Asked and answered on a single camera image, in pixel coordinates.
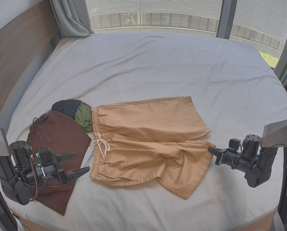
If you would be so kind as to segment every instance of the olive green cloth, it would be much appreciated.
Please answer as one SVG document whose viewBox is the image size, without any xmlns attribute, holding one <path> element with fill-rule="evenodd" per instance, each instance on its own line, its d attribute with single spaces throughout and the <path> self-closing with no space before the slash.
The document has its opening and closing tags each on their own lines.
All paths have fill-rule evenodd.
<svg viewBox="0 0 287 231">
<path fill-rule="evenodd" d="M 86 133 L 93 132 L 91 106 L 81 102 L 75 114 L 75 121 L 77 121 Z"/>
</svg>

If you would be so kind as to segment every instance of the bed frame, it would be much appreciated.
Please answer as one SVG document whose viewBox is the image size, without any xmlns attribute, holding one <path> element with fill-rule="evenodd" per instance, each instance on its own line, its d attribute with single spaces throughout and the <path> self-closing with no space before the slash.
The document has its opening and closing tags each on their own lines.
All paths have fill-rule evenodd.
<svg viewBox="0 0 287 231">
<path fill-rule="evenodd" d="M 0 127 L 6 132 L 27 87 L 59 41 L 58 32 L 49 0 L 0 29 Z"/>
</svg>

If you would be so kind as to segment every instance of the green grass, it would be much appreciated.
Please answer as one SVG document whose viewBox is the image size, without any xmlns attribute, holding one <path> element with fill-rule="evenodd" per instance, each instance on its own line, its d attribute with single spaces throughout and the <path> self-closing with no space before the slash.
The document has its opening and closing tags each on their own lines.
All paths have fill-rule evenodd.
<svg viewBox="0 0 287 231">
<path fill-rule="evenodd" d="M 269 64 L 270 67 L 275 67 L 276 64 L 278 63 L 278 58 L 272 56 L 271 54 L 269 53 L 265 53 L 265 52 L 261 52 L 259 51 L 260 55 L 262 56 L 262 58 L 267 62 L 267 64 Z"/>
</svg>

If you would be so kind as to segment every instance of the wrinkled bed sheet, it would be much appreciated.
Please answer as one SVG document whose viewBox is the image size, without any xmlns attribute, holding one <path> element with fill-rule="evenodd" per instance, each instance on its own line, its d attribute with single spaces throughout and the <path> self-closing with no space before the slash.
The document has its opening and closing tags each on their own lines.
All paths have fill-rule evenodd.
<svg viewBox="0 0 287 231">
<path fill-rule="evenodd" d="M 178 33 L 95 34 L 59 42 L 15 110 L 7 138 L 26 140 L 33 118 L 61 99 L 95 107 L 189 95 L 211 129 L 204 139 L 218 148 L 230 138 L 261 136 L 265 124 L 287 119 L 287 93 L 251 45 Z M 235 230 L 277 206 L 282 156 L 279 149 L 271 178 L 257 188 L 242 172 L 216 166 L 214 157 L 187 200 L 155 180 L 118 188 L 87 173 L 76 181 L 65 216 L 37 201 L 7 204 L 51 230 Z"/>
</svg>

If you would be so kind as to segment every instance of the tan shorts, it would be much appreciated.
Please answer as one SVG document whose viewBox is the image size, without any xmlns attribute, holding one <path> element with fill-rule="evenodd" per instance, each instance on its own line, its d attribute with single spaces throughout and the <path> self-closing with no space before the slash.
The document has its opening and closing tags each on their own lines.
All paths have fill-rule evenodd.
<svg viewBox="0 0 287 231">
<path fill-rule="evenodd" d="M 156 179 L 186 199 L 207 170 L 212 154 L 210 133 L 191 97 L 156 98 L 92 108 L 95 140 L 110 145 L 106 161 L 98 146 L 90 177 L 111 186 Z M 105 146 L 101 145 L 104 154 Z"/>
</svg>

